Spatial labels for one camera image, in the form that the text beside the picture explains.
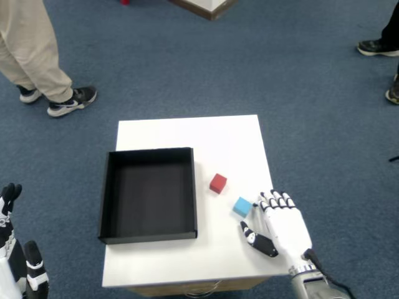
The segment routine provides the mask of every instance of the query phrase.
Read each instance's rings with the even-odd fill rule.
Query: black box
[[[192,148],[108,153],[100,214],[102,242],[196,237]]]

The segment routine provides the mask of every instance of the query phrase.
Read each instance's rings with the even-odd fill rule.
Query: cube
[[[224,176],[221,176],[220,174],[216,173],[214,178],[211,181],[211,184],[209,185],[210,190],[220,194],[225,187],[227,182],[227,179]]]
[[[233,211],[239,214],[242,218],[247,217],[249,211],[252,209],[252,204],[240,197],[233,207]]]

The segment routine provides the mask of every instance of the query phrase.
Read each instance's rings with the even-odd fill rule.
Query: khaki pants
[[[71,98],[72,81],[59,68],[43,0],[0,0],[0,71],[16,85],[37,88],[50,101]]]

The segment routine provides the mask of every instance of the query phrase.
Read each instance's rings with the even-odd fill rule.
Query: sneaker
[[[72,98],[64,103],[50,102],[47,113],[52,117],[60,117],[71,113],[76,109],[84,109],[94,102],[97,91],[94,87],[82,87],[74,89]]]
[[[364,40],[359,42],[357,49],[360,53],[366,56],[384,55],[389,57],[399,56],[399,47],[385,44],[381,39]]]
[[[385,97],[388,101],[399,105],[399,80],[398,74],[395,75],[395,81],[393,82],[392,87],[387,90],[385,93]]]
[[[22,103],[25,104],[31,104],[42,96],[42,93],[37,89],[28,90],[20,85],[17,85],[17,88],[21,92],[19,99],[21,100]]]

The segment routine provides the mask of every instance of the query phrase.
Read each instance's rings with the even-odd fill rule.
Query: red cube
[[[210,190],[220,194],[220,192],[222,192],[223,188],[225,187],[226,182],[227,179],[224,176],[216,173],[213,180],[211,181],[211,184],[209,185],[209,188]]]

